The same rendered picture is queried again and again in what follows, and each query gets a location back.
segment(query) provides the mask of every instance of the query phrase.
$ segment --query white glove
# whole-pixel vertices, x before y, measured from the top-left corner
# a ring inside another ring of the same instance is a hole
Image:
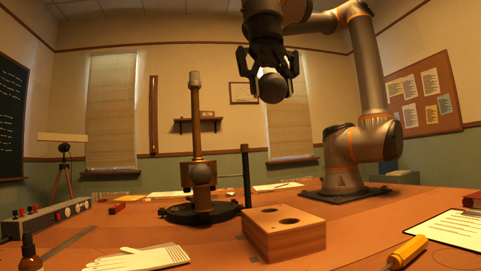
[[[126,246],[120,248],[129,255],[97,258],[82,271],[147,271],[189,263],[190,258],[179,245],[140,251]]]

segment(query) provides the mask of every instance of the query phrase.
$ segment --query black dropper cap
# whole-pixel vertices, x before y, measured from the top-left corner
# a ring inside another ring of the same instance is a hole
[[[22,256],[27,258],[35,256],[35,244],[33,243],[32,233],[30,231],[24,232],[22,240]]]

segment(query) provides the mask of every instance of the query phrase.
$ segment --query closed blind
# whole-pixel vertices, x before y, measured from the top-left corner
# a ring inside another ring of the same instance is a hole
[[[137,169],[136,64],[137,53],[90,58],[85,150],[89,171]]]
[[[294,94],[275,105],[266,103],[269,161],[313,157],[311,115],[302,57],[299,75],[292,80]],[[275,69],[264,68],[264,73]]]

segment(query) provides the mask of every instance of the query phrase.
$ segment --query chalkboard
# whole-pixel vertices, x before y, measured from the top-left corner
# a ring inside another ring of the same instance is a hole
[[[458,92],[443,50],[384,78],[389,110],[399,118],[404,138],[463,130]]]
[[[22,180],[30,70],[0,52],[0,182]]]

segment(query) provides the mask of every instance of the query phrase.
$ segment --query yellow screwdriver handle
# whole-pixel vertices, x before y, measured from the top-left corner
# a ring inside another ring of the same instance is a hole
[[[421,251],[427,248],[428,239],[422,234],[418,234],[398,248],[388,257],[388,264],[394,262],[392,270],[399,270],[405,267],[412,259],[414,259]]]

